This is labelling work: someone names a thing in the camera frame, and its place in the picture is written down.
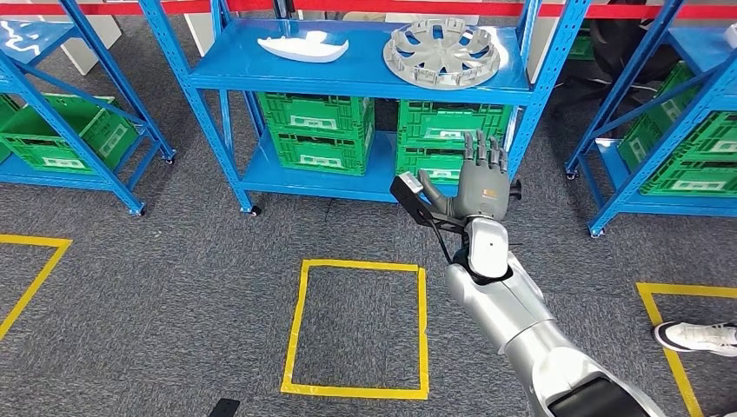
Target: white plastic part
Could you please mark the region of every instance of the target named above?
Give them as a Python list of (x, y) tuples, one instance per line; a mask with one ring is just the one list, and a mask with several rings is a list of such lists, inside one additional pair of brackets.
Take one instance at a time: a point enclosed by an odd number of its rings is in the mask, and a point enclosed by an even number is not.
[(310, 31), (306, 37), (267, 37), (256, 39), (262, 48), (276, 56), (304, 63), (331, 63), (348, 50), (349, 43), (331, 45), (323, 43), (328, 34), (319, 30)]
[(732, 25), (724, 31), (724, 38), (727, 39), (729, 46), (737, 48), (737, 23), (732, 23)]

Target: white sneaker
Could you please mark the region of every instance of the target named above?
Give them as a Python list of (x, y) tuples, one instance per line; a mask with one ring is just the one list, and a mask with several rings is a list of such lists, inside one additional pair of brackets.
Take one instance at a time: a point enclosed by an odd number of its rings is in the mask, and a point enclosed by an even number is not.
[(737, 324), (699, 326), (669, 321), (653, 328), (653, 337), (663, 347), (676, 352), (707, 351), (737, 357)]

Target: shelf post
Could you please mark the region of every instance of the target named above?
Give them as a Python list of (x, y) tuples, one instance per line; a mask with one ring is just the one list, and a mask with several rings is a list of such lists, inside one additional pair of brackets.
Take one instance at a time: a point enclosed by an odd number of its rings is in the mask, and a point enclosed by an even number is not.
[(234, 151), (232, 148), (227, 149), (225, 146), (225, 141), (218, 132), (215, 120), (213, 119), (212, 113), (208, 110), (203, 94), (189, 82), (187, 57), (184, 56), (184, 52), (182, 52), (182, 48), (174, 36), (174, 31), (171, 29), (169, 20), (163, 12), (162, 5), (159, 0), (140, 0), (138, 3), (141, 5), (143, 14), (149, 21), (151, 30), (159, 42), (164, 56), (166, 56), (166, 60), (169, 62), (169, 66), (171, 66), (171, 70), (176, 76), (182, 92), (187, 97), (189, 106), (191, 106), (192, 112), (200, 123), (203, 133), (215, 153), (217, 161), (222, 167), (225, 178), (236, 193), (236, 199), (241, 204), (241, 211), (250, 212), (253, 207), (251, 200), (248, 194), (238, 187), (240, 176), (238, 175)]
[(522, 117), (515, 132), (515, 139), (509, 150), (509, 177), (514, 178), (525, 155), (532, 134), (540, 121), (542, 110), (548, 102), (558, 75), (568, 57), (568, 51), (578, 34), (583, 17), (591, 0), (568, 0), (548, 47), (548, 53), (542, 61), (540, 75), (532, 87), (532, 97), (522, 111)]

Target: shelf caster wheel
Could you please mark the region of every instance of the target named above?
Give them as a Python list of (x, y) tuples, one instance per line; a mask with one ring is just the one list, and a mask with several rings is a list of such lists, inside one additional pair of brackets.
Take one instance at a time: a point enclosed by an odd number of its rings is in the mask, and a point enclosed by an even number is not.
[(261, 208), (258, 206), (252, 206), (251, 211), (249, 211), (249, 216), (256, 217), (258, 215), (261, 215)]

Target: blue shelf tier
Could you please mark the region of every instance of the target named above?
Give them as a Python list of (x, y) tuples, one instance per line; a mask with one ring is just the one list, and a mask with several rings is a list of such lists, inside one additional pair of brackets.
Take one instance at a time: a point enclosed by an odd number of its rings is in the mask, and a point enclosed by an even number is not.
[[(616, 139), (597, 139), (594, 147), (614, 189), (619, 189), (629, 177), (629, 170), (620, 157), (617, 144), (619, 141)], [(620, 211), (661, 215), (737, 216), (737, 197), (681, 197), (634, 193)]]
[[(279, 164), (271, 136), (266, 131), (238, 187), (244, 191), (396, 202), (389, 193), (389, 186), (395, 177), (395, 158), (395, 134), (376, 132), (364, 176), (283, 168)], [(448, 196), (455, 195), (457, 191), (456, 186), (450, 185), (438, 188)]]
[[(672, 28), (668, 30), (667, 41), (695, 74), (724, 63), (732, 53), (732, 47), (724, 39), (724, 28)], [(717, 97), (714, 107), (737, 110), (737, 85), (730, 87), (726, 96)]]
[(97, 175), (35, 170), (15, 154), (0, 162), (0, 182), (111, 190), (111, 185)]
[[(519, 104), (532, 92), (515, 28), (485, 27), (500, 51), (499, 72), (485, 83), (456, 91), (423, 89), (389, 71), (382, 49), (395, 23), (236, 19), (217, 37), (188, 80), (198, 89), (236, 89), (341, 96), (411, 98), (458, 103)], [(329, 43), (349, 41), (332, 63), (301, 63), (275, 56), (256, 43), (267, 37), (305, 37), (321, 31)]]
[(0, 50), (26, 65), (36, 65), (75, 36), (79, 34), (73, 23), (0, 20)]

